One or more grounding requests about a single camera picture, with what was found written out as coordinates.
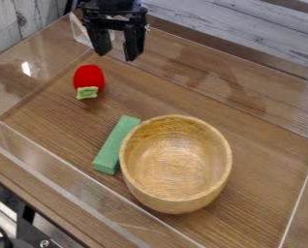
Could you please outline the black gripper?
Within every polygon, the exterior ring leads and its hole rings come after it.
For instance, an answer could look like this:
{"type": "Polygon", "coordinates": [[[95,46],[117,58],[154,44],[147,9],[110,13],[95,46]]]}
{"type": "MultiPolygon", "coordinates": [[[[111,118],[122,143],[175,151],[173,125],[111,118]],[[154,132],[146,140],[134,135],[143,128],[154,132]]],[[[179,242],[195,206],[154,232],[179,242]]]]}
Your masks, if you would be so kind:
{"type": "Polygon", "coordinates": [[[110,30],[125,33],[125,55],[134,61],[145,52],[149,9],[142,0],[81,0],[83,25],[101,56],[113,50],[110,30]]]}

